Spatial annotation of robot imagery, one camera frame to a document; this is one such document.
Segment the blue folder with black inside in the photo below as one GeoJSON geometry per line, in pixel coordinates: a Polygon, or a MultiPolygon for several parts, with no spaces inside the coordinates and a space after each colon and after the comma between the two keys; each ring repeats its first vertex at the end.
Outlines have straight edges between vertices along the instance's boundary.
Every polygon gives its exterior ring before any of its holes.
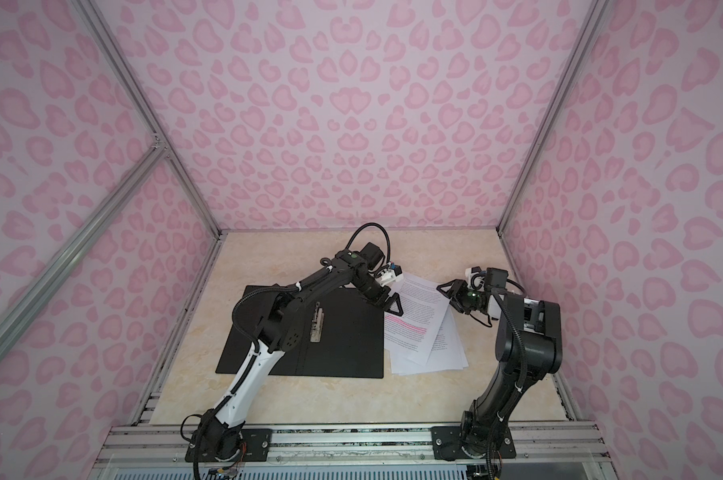
{"type": "MultiPolygon", "coordinates": [[[[273,304],[275,292],[247,300],[237,319],[254,333],[257,321],[273,304]]],[[[308,312],[301,340],[272,368],[270,376],[383,379],[385,376],[385,314],[369,304],[355,289],[339,288],[319,300],[325,318],[321,342],[309,341],[313,310],[308,312]]],[[[234,375],[243,364],[250,342],[236,330],[229,331],[215,367],[215,374],[234,375]]]]}

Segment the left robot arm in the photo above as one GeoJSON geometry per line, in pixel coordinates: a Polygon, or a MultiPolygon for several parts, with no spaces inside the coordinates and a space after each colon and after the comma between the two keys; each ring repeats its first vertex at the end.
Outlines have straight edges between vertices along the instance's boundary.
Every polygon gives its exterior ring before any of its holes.
{"type": "Polygon", "coordinates": [[[369,242],[361,250],[349,246],[321,268],[289,285],[265,286],[245,294],[231,310],[235,329],[250,341],[250,348],[233,382],[213,408],[199,414],[195,432],[187,437],[185,461],[194,466],[206,462],[237,462],[245,456],[242,434],[249,410],[273,367],[295,348],[303,336],[309,313],[319,300],[347,285],[369,305],[389,313],[391,306],[403,315],[399,294],[391,283],[403,275],[385,249],[369,242]]]}

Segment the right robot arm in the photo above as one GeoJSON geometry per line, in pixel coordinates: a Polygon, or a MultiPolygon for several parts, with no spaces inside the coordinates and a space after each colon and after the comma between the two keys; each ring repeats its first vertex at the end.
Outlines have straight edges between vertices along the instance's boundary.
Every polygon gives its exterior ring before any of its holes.
{"type": "Polygon", "coordinates": [[[481,324],[497,328],[497,370],[485,392],[463,412],[461,425],[431,429],[433,456],[497,466],[517,457],[511,413],[531,387],[561,368],[561,308],[529,298],[509,272],[497,268],[471,268],[465,278],[437,285],[437,291],[456,312],[471,318],[481,314],[481,324]]]}

